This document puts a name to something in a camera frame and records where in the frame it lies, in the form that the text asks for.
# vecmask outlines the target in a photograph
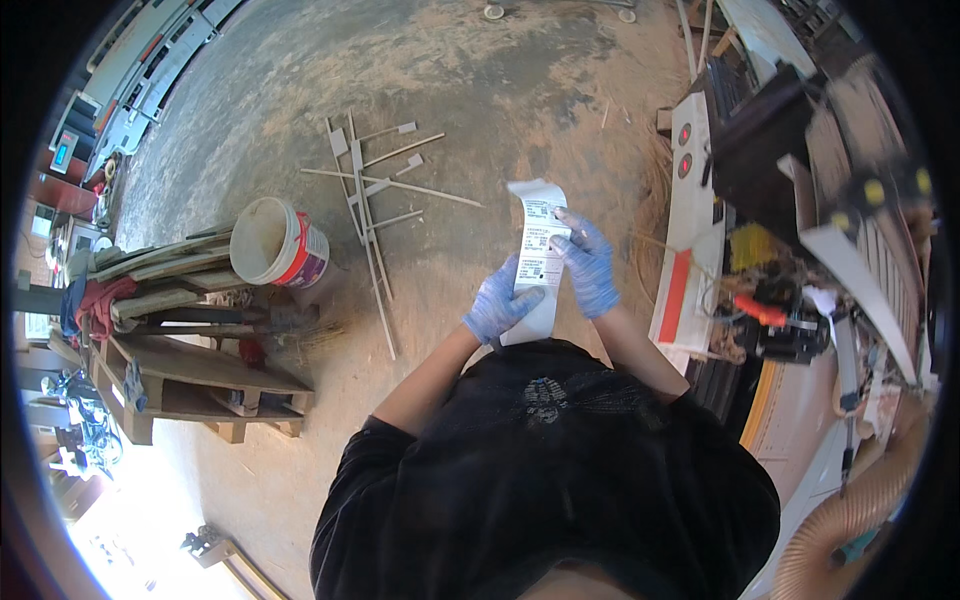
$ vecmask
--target white paper strip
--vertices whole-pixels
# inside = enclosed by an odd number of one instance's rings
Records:
[[[558,185],[544,180],[508,181],[507,189],[520,198],[524,214],[514,296],[534,286],[543,288],[546,296],[522,321],[500,336],[503,346],[542,340],[553,333],[564,262],[550,248],[549,240],[551,235],[570,237],[570,228],[553,214],[557,206],[566,207],[566,196]]]

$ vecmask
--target yellow knob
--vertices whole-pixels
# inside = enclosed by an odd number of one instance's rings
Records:
[[[833,216],[830,217],[830,220],[834,225],[838,226],[841,231],[846,231],[850,228],[850,217],[847,216],[845,212],[835,212]]]
[[[933,189],[933,184],[930,182],[930,174],[926,169],[917,169],[917,189],[925,196],[929,195]]]
[[[883,204],[883,184],[877,180],[869,180],[863,184],[863,195],[873,206]]]

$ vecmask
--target plastic bucket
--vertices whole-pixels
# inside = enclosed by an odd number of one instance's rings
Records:
[[[326,236],[305,212],[278,198],[261,198],[247,206],[230,236],[230,265],[254,285],[308,287],[329,262]]]

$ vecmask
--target blue glove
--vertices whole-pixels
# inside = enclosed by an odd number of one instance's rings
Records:
[[[583,215],[560,207],[555,214],[573,231],[569,240],[551,236],[550,246],[570,270],[580,312],[596,319],[620,302],[620,293],[613,285],[613,246]]]
[[[508,331],[527,316],[540,301],[543,290],[532,287],[514,298],[514,279],[520,257],[512,254],[496,273],[484,279],[477,291],[477,298],[462,321],[477,336],[481,344]]]

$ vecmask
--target black shirt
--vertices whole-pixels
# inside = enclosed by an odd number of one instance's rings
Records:
[[[735,598],[779,529],[773,482],[713,414],[547,340],[479,360],[419,439],[367,419],[310,581],[318,598],[516,598],[574,561],[648,598]]]

